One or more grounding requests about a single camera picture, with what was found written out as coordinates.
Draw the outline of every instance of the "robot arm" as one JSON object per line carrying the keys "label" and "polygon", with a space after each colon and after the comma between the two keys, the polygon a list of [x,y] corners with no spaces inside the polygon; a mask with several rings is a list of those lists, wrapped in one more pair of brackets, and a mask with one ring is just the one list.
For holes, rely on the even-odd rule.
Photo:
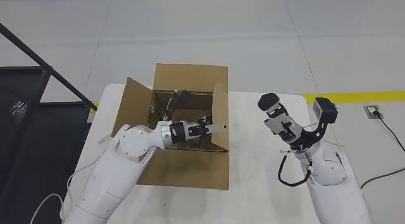
{"label": "robot arm", "polygon": [[66,217],[66,224],[104,224],[137,183],[157,148],[166,149],[219,132],[207,116],[196,122],[159,121],[155,130],[124,125],[91,171],[82,197]]}
{"label": "robot arm", "polygon": [[[370,224],[370,211],[357,184],[346,156],[333,151],[321,139],[327,125],[335,123],[337,110],[329,99],[317,97],[313,106],[319,119],[318,128],[308,132],[297,124],[274,94],[263,95],[258,103],[268,118],[265,125],[290,146],[278,171],[283,184],[295,187],[306,183],[315,213],[321,224]],[[306,174],[303,180],[290,184],[281,178],[288,152],[294,153]]]}

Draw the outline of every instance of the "power cord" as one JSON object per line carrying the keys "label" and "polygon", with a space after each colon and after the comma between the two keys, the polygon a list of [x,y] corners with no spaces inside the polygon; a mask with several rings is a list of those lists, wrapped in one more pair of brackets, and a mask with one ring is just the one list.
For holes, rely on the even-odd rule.
{"label": "power cord", "polygon": [[[86,166],[84,166],[83,168],[81,168],[81,169],[79,169],[78,171],[76,171],[75,173],[71,174],[70,177],[68,178],[68,181],[66,182],[66,188],[68,189],[68,194],[69,194],[69,197],[70,197],[70,209],[69,209],[69,211],[72,210],[72,207],[73,207],[72,193],[70,192],[70,189],[69,189],[69,182],[70,182],[70,180],[73,178],[74,175],[76,175],[76,174],[79,173],[80,171],[84,170],[84,169],[87,168],[87,167],[92,166],[94,163],[96,163],[96,161],[98,161],[98,159],[100,159],[100,157],[98,157],[98,158],[97,158],[94,162],[92,162],[91,164],[86,165]],[[58,197],[59,200],[61,201],[62,207],[61,207],[61,212],[59,213],[59,215],[60,215],[60,217],[61,217],[62,223],[65,222],[66,216],[64,215],[65,210],[64,210],[64,208],[63,208],[63,200],[62,200],[62,197],[61,197],[59,194],[52,193],[52,194],[48,195],[48,196],[39,204],[38,208],[35,210],[34,214],[32,215],[30,224],[33,224],[34,219],[35,219],[35,217],[37,216],[37,214],[38,214],[40,208],[41,208],[42,205],[45,203],[45,201],[47,201],[51,196],[56,196],[56,197]]]}
{"label": "power cord", "polygon": [[284,181],[284,180],[281,178],[281,172],[282,172],[282,170],[283,170],[284,163],[285,163],[285,160],[287,159],[287,154],[288,154],[288,153],[290,153],[289,150],[284,152],[283,160],[282,160],[281,163],[280,163],[280,168],[278,169],[278,181],[280,181],[282,184],[284,184],[284,185],[286,185],[286,186],[289,186],[289,187],[295,187],[295,186],[298,186],[298,185],[302,185],[303,183],[305,183],[305,182],[309,179],[309,176],[311,176],[311,172],[312,172],[312,159],[311,159],[310,157],[309,157],[309,158],[307,157],[307,158],[308,158],[308,162],[309,162],[309,166],[308,166],[308,170],[307,170],[307,172],[306,172],[306,175],[305,175],[304,179],[302,179],[302,180],[299,181],[299,182],[290,184],[290,183]]}
{"label": "power cord", "polygon": [[[401,142],[399,141],[397,135],[396,135],[396,134],[391,130],[391,128],[389,128],[389,126],[382,120],[380,112],[379,112],[379,111],[373,111],[373,112],[372,112],[372,115],[373,115],[373,116],[377,116],[377,118],[379,118],[379,119],[381,120],[381,122],[382,122],[382,123],[385,125],[385,127],[387,127],[387,129],[392,133],[392,135],[395,137],[395,139],[397,140],[397,142],[398,142],[398,144],[400,145],[400,147],[402,148],[402,150],[405,152],[405,148],[404,148],[404,146],[401,144]],[[362,189],[366,184],[370,183],[371,181],[374,181],[374,180],[379,179],[379,178],[391,176],[391,175],[393,175],[393,174],[399,173],[399,172],[404,171],[404,170],[405,170],[405,168],[402,168],[402,169],[400,169],[400,170],[397,170],[397,171],[394,171],[394,172],[391,172],[391,173],[388,173],[388,174],[385,174],[385,175],[381,175],[381,176],[378,176],[378,177],[369,179],[369,180],[367,180],[367,181],[360,187],[360,189]]]}

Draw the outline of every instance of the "gray floor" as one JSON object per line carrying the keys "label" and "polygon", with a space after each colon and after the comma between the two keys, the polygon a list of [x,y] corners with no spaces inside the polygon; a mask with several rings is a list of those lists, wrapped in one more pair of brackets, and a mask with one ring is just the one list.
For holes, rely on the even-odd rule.
{"label": "gray floor", "polygon": [[[403,90],[405,0],[0,0],[0,21],[93,101],[110,83],[153,84],[156,63],[229,67],[229,88],[305,94]],[[34,65],[0,37],[0,65]],[[55,80],[43,101],[74,101]],[[379,104],[400,139],[403,103]],[[362,183],[405,165],[362,104],[327,139]],[[375,223],[405,220],[405,173],[367,185]]]}

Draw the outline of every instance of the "cardboard box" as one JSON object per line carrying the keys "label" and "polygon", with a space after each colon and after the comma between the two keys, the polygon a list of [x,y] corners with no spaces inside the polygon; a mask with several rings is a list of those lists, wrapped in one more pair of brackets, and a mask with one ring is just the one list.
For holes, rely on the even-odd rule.
{"label": "cardboard box", "polygon": [[224,66],[157,64],[153,90],[127,79],[112,136],[124,125],[151,129],[161,120],[174,90],[187,90],[186,103],[179,104],[173,121],[195,121],[213,115],[214,124],[227,129],[203,140],[158,149],[138,180],[142,185],[166,185],[228,190],[228,68]]}

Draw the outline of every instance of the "table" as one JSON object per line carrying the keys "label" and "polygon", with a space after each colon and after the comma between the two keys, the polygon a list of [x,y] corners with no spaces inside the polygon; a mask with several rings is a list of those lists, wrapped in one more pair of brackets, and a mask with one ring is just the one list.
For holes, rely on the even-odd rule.
{"label": "table", "polygon": [[[108,143],[99,144],[99,140],[112,131],[124,87],[110,84],[105,88],[77,170],[107,148]],[[229,92],[229,190],[136,185],[108,223],[319,223],[307,187],[287,187],[278,181],[279,150],[288,147],[263,124],[266,114],[257,107],[261,95]],[[309,125],[305,98],[279,96],[296,122]],[[79,200],[90,172],[87,168],[74,176],[70,184],[73,202]],[[290,156],[284,180],[296,182],[303,176],[299,161]],[[65,209],[69,205],[66,197]]]}

